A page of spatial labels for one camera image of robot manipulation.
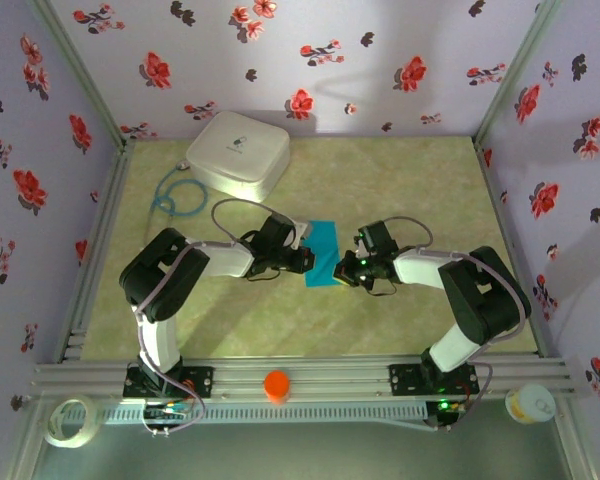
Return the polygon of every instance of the orange cap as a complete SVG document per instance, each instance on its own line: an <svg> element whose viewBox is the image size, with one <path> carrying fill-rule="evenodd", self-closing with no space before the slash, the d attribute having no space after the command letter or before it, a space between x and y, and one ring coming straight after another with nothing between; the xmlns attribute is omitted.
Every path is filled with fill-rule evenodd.
<svg viewBox="0 0 600 480"><path fill-rule="evenodd" d="M271 403L283 404L289 398L291 381L286 373L274 370L264 379L264 391Z"/></svg>

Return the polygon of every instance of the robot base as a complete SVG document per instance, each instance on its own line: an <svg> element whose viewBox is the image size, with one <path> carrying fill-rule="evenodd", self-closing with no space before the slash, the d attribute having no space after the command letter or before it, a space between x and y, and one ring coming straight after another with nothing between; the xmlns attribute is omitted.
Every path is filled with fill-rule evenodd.
<svg viewBox="0 0 600 480"><path fill-rule="evenodd" d="M476 369L463 364L440 378L427 378L422 363L389 365L389 382L394 397L476 395L480 391Z"/></svg>
<svg viewBox="0 0 600 480"><path fill-rule="evenodd" d="M200 398L211 398L213 387L213 367L185 367L182 359L165 375L193 388ZM124 381L123 398L160 398L181 400L184 392L166 383L149 369L142 361L139 366L127 367Z"/></svg>

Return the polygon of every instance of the green tabletop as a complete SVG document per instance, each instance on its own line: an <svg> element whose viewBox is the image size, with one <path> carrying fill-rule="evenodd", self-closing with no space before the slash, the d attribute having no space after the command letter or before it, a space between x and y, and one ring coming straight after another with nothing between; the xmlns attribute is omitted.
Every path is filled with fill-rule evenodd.
<svg viewBox="0 0 600 480"><path fill-rule="evenodd" d="M147 225L153 191L191 142L140 142L117 212L104 270L91 313L85 360L132 359L138 353L136 324L118 277L149 239L167 226L157 212ZM178 172L187 178L189 172ZM210 209L227 195L210 190L199 215L171 225L187 237L226 241ZM199 204L193 186L173 192L180 210ZM294 138L289 167L264 202L292 217L336 223L340 253L353 235L392 215L416 217L433 230L432 248L469 251L490 245L509 264L483 176L468 137ZM267 214L230 203L220 222L238 236L258 229ZM419 227L392 222L400 246L426 239ZM283 273L271 282L215 277L198 282L177 314L178 344L186 358L341 354L419 354L454 323L442 290L399 285L388 297L362 288L307 288L300 275ZM529 328L499 351L535 351Z"/></svg>

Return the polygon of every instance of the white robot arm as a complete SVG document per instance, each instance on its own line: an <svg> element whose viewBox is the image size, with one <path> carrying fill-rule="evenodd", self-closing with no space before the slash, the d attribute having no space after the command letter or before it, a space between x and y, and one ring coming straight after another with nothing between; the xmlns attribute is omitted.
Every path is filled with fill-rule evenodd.
<svg viewBox="0 0 600 480"><path fill-rule="evenodd" d="M357 250L346 252L336 265L334 278L353 287L363 286L371 294L376 279L394 285L426 285L447 294L456 323L422 354L422 372L430 384L531 313L526 295L490 247L470 254L435 252L422 246L399 249L384 221L358 232L354 237Z"/></svg>
<svg viewBox="0 0 600 480"><path fill-rule="evenodd" d="M276 213L260 230L248 232L232 243L195 241L167 228L131 261L119 282L139 317L140 368L154 392L168 397L173 391L159 373L178 379L182 357L176 343L175 314L196 282L211 276L249 280L267 269L298 274L311 270L314 255L300 246L309 228L308 222L296 222ZM171 266L181 253L184 255L176 268L165 273L161 265Z"/></svg>

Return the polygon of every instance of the white tape roll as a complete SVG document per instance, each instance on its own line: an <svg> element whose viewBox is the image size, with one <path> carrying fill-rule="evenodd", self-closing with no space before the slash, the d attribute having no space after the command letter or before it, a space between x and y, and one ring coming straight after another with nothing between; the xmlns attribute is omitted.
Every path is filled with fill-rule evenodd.
<svg viewBox="0 0 600 480"><path fill-rule="evenodd" d="M82 404L85 418L82 428L72 437L62 433L62 422L67 412L76 404ZM54 447L78 448L88 443L100 429L100 409L93 400L84 395L76 395L61 402L49 417L45 440Z"/></svg>

